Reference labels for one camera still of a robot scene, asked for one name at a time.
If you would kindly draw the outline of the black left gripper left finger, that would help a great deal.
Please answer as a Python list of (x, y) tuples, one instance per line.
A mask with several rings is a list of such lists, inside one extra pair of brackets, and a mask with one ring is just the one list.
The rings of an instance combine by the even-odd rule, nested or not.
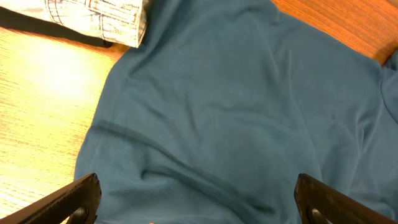
[(95, 173), (88, 174), (50, 195), (1, 219), (2, 224), (92, 224), (101, 200)]

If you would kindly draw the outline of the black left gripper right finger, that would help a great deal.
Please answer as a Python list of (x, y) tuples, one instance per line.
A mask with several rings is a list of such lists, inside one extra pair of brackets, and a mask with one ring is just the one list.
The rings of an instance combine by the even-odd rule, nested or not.
[(298, 175), (294, 199), (302, 224), (397, 224), (307, 174)]

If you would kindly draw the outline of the blue t-shirt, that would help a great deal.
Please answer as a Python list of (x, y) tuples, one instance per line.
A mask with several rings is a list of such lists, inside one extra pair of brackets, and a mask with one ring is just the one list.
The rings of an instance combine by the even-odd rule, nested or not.
[(270, 1), (154, 1), (148, 21), (76, 162), (98, 175), (98, 223), (299, 223), (301, 173), (397, 218), (397, 55)]

